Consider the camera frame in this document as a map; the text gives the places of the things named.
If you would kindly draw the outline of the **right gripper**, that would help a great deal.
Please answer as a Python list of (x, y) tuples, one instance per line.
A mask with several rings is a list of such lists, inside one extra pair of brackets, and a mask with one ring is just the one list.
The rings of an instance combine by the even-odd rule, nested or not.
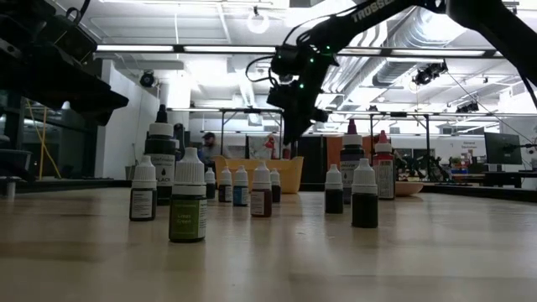
[(323, 80), (323, 75), (302, 75), (284, 84), (290, 98), (284, 110), (284, 144), (300, 138), (311, 126), (311, 120), (327, 121), (328, 113), (315, 105)]

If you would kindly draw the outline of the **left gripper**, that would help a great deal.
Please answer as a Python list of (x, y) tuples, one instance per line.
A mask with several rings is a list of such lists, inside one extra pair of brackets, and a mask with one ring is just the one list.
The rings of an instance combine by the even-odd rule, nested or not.
[(21, 50), (1, 41), (1, 87), (43, 105), (74, 102), (73, 109), (99, 126), (107, 114), (126, 107), (129, 99), (98, 77), (80, 71), (75, 61), (52, 44), (37, 44)]

